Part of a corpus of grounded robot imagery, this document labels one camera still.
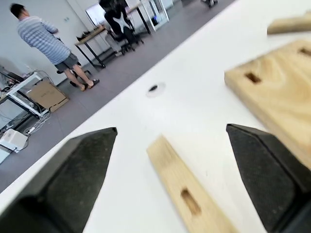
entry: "gray floor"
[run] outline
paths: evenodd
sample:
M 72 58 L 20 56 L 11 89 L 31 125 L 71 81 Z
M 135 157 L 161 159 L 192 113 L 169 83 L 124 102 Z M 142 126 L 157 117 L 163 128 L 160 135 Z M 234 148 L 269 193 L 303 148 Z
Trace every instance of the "gray floor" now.
M 101 82 L 92 90 L 81 92 L 68 82 L 60 88 L 70 101 L 52 114 L 50 120 L 31 135 L 29 145 L 18 154 L 11 154 L 0 165 L 0 192 L 27 170 L 65 136 L 102 108 L 143 73 L 180 45 L 195 31 L 226 8 L 234 0 L 219 0 L 212 9 L 199 0 L 183 0 L 169 10 L 170 22 L 152 36 L 136 52 L 118 57 L 107 68 L 96 71 L 88 67 Z

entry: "white device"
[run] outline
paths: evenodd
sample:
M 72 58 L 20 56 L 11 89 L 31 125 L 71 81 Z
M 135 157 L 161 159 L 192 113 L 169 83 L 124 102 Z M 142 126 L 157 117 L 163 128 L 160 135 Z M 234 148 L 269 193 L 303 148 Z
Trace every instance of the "white device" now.
M 24 149 L 28 137 L 18 131 L 9 129 L 6 131 L 2 138 L 0 138 L 0 145 L 14 151 Z
M 95 26 L 98 26 L 106 21 L 104 17 L 106 11 L 104 11 L 98 3 L 87 8 L 86 13 Z

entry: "rectangular slot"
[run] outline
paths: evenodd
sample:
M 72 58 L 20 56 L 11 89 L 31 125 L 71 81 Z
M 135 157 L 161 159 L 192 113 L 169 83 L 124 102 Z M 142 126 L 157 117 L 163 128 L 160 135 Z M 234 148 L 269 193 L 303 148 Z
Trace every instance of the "rectangular slot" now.
M 201 208 L 198 205 L 198 203 L 195 201 L 195 199 L 192 197 L 192 195 L 189 193 L 188 189 L 184 188 L 181 191 L 180 196 L 183 198 L 184 202 L 190 209 L 193 216 L 197 216 L 201 213 Z
M 301 52 L 307 56 L 311 56 L 311 50 L 308 50 L 306 48 L 302 48 L 301 50 L 299 50 L 299 52 Z
M 255 74 L 253 74 L 252 72 L 250 73 L 246 73 L 245 76 L 252 81 L 253 83 L 260 83 L 261 79 L 259 77 L 257 77 Z

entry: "gray shorts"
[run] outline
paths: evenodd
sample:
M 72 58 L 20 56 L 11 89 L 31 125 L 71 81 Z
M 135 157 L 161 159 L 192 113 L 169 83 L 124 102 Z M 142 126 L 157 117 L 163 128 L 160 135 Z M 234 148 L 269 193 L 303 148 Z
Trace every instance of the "gray shorts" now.
M 74 65 L 78 64 L 79 60 L 76 55 L 71 53 L 69 57 L 63 62 L 55 65 L 55 67 L 60 71 L 64 72 L 66 69 L 72 69 Z

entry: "man's leg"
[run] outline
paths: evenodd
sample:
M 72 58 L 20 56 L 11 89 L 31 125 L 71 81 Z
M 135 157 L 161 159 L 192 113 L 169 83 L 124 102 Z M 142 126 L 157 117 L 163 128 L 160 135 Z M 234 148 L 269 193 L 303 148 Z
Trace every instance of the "man's leg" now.
M 76 79 L 76 77 L 73 75 L 73 73 L 70 71 L 69 68 L 66 69 L 66 70 L 64 71 L 64 74 L 65 74 L 65 75 L 67 76 L 67 78 L 69 78 L 73 83 L 75 83 L 82 91 L 85 90 L 85 86 L 84 86 L 82 83 L 80 83 L 80 82 Z
M 77 75 L 79 75 L 84 80 L 84 82 L 87 83 L 88 86 L 92 87 L 94 85 L 93 81 L 86 76 L 79 65 L 74 65 L 72 68 L 77 73 Z

